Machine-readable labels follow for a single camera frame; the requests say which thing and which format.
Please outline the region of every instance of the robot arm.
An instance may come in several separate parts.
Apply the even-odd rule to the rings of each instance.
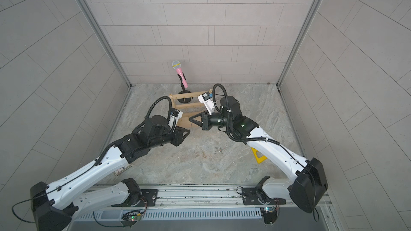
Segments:
[[[220,87],[224,97],[220,100],[221,108],[215,101],[215,89]],[[257,196],[261,202],[269,202],[271,198],[290,198],[303,211],[311,213],[328,188],[323,166],[316,158],[308,160],[282,146],[269,136],[256,122],[243,116],[240,104],[233,96],[228,96],[221,84],[215,84],[213,93],[198,97],[207,111],[189,118],[189,120],[209,130],[213,126],[226,127],[228,137],[236,142],[243,142],[264,154],[278,166],[290,179],[292,184],[279,187],[273,178],[266,177],[257,185]]]
[[[169,101],[167,118],[161,115],[150,117],[154,106],[163,99]],[[83,192],[111,172],[146,155],[154,147],[167,143],[179,146],[190,133],[176,126],[181,116],[181,111],[171,107],[169,97],[161,97],[153,103],[144,121],[131,134],[109,144],[98,159],[58,181],[50,184],[39,182],[31,187],[31,208],[37,229],[60,231],[72,219],[85,213],[107,206],[133,206],[139,203],[141,190],[132,178],[103,190]]]

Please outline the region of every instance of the yellow object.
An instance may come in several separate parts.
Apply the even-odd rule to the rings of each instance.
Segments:
[[[255,156],[258,164],[262,163],[263,161],[265,161],[267,159],[267,157],[265,155],[258,158],[258,156],[257,156],[258,151],[256,149],[252,148],[252,147],[251,147],[251,150],[253,150],[254,156]]]

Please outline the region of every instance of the wire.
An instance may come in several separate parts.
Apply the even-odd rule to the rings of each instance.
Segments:
[[[56,191],[56,190],[60,191],[63,186],[67,185],[68,183],[72,182],[73,180],[75,180],[75,179],[79,178],[80,176],[84,175],[86,172],[88,172],[89,170],[91,170],[92,167],[94,167],[94,165],[91,166],[91,167],[90,167],[88,170],[86,170],[85,172],[83,172],[83,173],[81,173],[80,175],[78,175],[77,177],[71,179],[70,181],[68,181],[68,182],[66,182],[66,183],[64,183],[64,184],[62,184],[62,185],[59,185],[56,189],[51,190],[50,192],[47,192],[47,193],[45,193],[45,194],[41,194],[41,195],[38,195],[38,196],[36,196],[36,197],[33,197],[33,198],[30,198],[30,199],[27,199],[27,200],[24,200],[24,201],[21,201],[21,202],[18,202],[18,203],[16,203],[16,204],[14,204],[14,205],[12,206],[13,215],[14,215],[16,218],[18,218],[19,220],[23,221],[23,222],[34,224],[34,223],[35,223],[34,221],[24,220],[24,219],[20,218],[19,216],[17,216],[16,212],[14,211],[14,207],[15,207],[16,205],[20,204],[20,203],[24,203],[24,202],[27,202],[27,201],[32,201],[32,200],[34,200],[34,199],[37,199],[37,198],[39,198],[39,197],[45,196],[45,195],[47,195],[47,194],[49,194],[49,193],[52,193],[52,192],[54,192],[54,191]]]
[[[102,226],[102,227],[125,227],[125,226],[105,226],[105,225],[99,223],[99,222],[97,221],[97,219],[96,219],[96,216],[94,215],[94,211],[93,211],[93,218],[94,218],[94,220],[96,221],[96,223],[99,224],[99,225]]]

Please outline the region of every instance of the marble floor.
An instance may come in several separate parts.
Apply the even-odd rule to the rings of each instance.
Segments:
[[[301,154],[275,85],[224,84],[224,87],[229,95],[239,100],[243,115],[256,121],[275,140]],[[213,84],[191,84],[188,89],[196,92],[212,88]],[[134,86],[112,141],[131,133],[134,127],[143,121],[148,108],[156,99],[179,91],[181,87],[178,84]],[[222,94],[220,88],[216,89],[216,93]],[[221,96],[216,98],[219,105]],[[167,108],[167,101],[163,100],[151,115],[166,116]],[[203,131],[201,127],[193,124],[190,130],[190,135],[180,146],[167,144],[156,147],[133,162],[133,166],[120,176],[111,174],[100,183],[117,183],[125,178],[134,178],[138,184],[255,184],[267,175],[286,178],[270,160],[257,164],[248,145],[231,141],[216,127]]]

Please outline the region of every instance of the white arm casing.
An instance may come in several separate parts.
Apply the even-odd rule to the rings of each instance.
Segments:
[[[252,137],[264,137],[273,139],[261,127],[254,128],[250,132],[250,135],[247,136],[247,138]],[[297,174],[295,174],[295,172],[301,172],[304,169],[303,167],[301,167],[301,165],[305,167],[307,164],[305,162],[307,160],[306,158],[299,156],[298,154],[292,152],[284,146],[284,148],[282,148],[281,146],[270,143],[268,141],[251,141],[247,142],[247,145],[264,154],[270,161],[278,166],[280,170],[282,170],[292,182],[294,182],[297,178]],[[296,160],[294,160],[285,150],[287,150],[287,152],[289,152]]]
[[[117,147],[111,147],[106,153],[104,159],[101,161],[100,165],[94,166],[84,175],[61,187],[60,191],[56,190],[49,193],[47,197],[49,198],[49,200],[54,199],[55,202],[53,204],[53,207],[59,210],[66,208],[71,202],[73,202],[74,198],[77,198],[86,189],[94,185],[96,182],[100,181],[105,176],[109,175],[111,172],[126,166],[128,164],[127,160],[125,158],[121,158],[120,155],[120,149],[118,149]],[[48,193],[58,186],[63,185],[69,180],[82,174],[91,166],[93,166],[94,163],[95,161],[92,161],[82,168],[71,173],[70,175],[50,183],[49,188],[46,190],[46,192]]]

